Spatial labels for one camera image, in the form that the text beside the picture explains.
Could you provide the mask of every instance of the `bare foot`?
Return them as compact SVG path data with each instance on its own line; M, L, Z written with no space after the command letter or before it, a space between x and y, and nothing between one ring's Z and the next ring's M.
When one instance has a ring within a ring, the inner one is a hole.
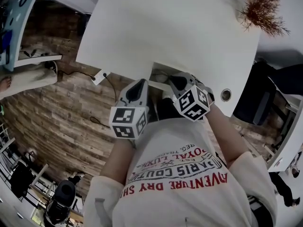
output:
M11 77L7 77L2 79L2 81L0 81L0 92L4 92L5 90L7 90L11 85Z

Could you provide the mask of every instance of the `black strap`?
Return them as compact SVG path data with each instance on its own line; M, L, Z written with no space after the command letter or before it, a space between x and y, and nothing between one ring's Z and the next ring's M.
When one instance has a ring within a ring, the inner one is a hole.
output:
M248 196L248 201L250 202L250 209L258 222L258 227L274 227L268 209L253 196Z

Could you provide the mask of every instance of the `forearm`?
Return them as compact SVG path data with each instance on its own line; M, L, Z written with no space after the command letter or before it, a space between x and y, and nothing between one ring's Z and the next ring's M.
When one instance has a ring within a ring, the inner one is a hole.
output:
M215 104L211 105L211 111L206 117L219 143L227 167L230 167L240 155L248 151L248 148L234 126Z
M128 140L117 139L100 175L125 185L126 175L134 157L134 152L135 150Z

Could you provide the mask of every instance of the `dried plant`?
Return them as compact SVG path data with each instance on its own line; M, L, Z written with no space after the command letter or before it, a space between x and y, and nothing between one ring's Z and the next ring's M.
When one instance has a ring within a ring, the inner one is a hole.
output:
M240 11L242 24L249 29L253 24L260 27L270 36L288 35L290 31L285 28L282 17L277 17L280 0L246 0L245 7Z

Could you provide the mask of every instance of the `t-shirt sleeve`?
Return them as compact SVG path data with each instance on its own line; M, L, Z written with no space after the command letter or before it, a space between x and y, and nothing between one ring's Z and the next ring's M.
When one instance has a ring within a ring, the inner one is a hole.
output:
M242 154L229 168L247 195L256 197L270 212L276 223L277 201L264 159L250 152Z
M108 177L94 177L84 203L84 226L111 226L113 209L119 201L123 188L122 184Z

